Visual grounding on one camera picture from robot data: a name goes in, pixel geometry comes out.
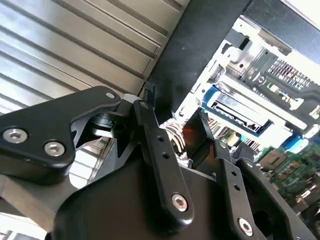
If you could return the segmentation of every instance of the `corrugated metal sheet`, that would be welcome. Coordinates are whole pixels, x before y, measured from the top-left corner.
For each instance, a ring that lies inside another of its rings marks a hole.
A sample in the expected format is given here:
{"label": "corrugated metal sheet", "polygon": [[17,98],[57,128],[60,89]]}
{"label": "corrugated metal sheet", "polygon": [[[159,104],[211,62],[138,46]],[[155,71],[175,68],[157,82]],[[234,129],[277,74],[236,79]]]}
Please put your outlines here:
{"label": "corrugated metal sheet", "polygon": [[[103,85],[137,95],[190,0],[0,0],[0,114]],[[76,155],[81,187],[103,144]]]}

